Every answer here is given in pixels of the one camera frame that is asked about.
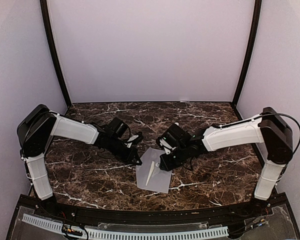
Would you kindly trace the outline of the cream lined letter paper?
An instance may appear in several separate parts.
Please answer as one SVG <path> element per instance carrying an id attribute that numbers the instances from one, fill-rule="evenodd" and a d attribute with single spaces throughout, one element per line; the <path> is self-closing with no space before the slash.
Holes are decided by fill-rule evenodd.
<path id="1" fill-rule="evenodd" d="M 152 177 L 152 174 L 153 174 L 153 172 L 155 170 L 155 167 L 156 167 L 156 162 L 152 161 L 150 169 L 149 169 L 149 172 L 148 172 L 148 176 L 147 176 L 147 180 L 146 180 L 145 186 L 147 186 L 149 184 L 149 181 L 150 181 L 150 179 Z"/>

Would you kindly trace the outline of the grey paper envelope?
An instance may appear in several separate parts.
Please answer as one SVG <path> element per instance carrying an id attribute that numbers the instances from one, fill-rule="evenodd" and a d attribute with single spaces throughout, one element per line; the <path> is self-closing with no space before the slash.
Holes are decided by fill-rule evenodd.
<path id="1" fill-rule="evenodd" d="M 159 167 L 154 168 L 153 174 L 147 186 L 145 186 L 152 161 L 160 162 L 160 155 L 164 154 L 163 150 L 149 147 L 141 156 L 142 165 L 135 167 L 136 184 L 139 189 L 152 191 L 156 193 L 167 194 L 170 188 L 172 171 L 163 171 Z"/>

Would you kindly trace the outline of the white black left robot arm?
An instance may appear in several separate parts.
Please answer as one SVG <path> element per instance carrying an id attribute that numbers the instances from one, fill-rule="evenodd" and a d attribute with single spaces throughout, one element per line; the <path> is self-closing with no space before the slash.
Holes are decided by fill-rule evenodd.
<path id="1" fill-rule="evenodd" d="M 45 164 L 45 156 L 53 137 L 62 137 L 96 146 L 109 151 L 115 159 L 127 165 L 140 166 L 142 160 L 135 147 L 144 136 L 142 132 L 123 139 L 130 127 L 115 117 L 110 123 L 98 125 L 66 117 L 39 104 L 18 125 L 17 136 L 20 144 L 20 158 L 25 163 L 27 177 L 33 184 L 37 197 L 42 200 L 41 210 L 50 218 L 61 213 L 55 203 Z"/>

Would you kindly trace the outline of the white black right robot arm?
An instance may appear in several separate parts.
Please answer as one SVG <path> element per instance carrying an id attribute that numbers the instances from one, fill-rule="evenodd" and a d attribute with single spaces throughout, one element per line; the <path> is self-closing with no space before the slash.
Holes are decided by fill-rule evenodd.
<path id="1" fill-rule="evenodd" d="M 173 123 L 156 139 L 157 145 L 165 151 L 160 156 L 159 168 L 168 172 L 181 167 L 189 159 L 220 149 L 265 145 L 267 156 L 254 189 L 254 199 L 245 205 L 245 213 L 256 217 L 264 210 L 264 201 L 270 198 L 274 187 L 300 147 L 300 141 L 294 144 L 293 130 L 285 118 L 296 121 L 288 114 L 265 107 L 260 114 L 250 118 L 211 125 L 194 133 L 189 133 Z"/>

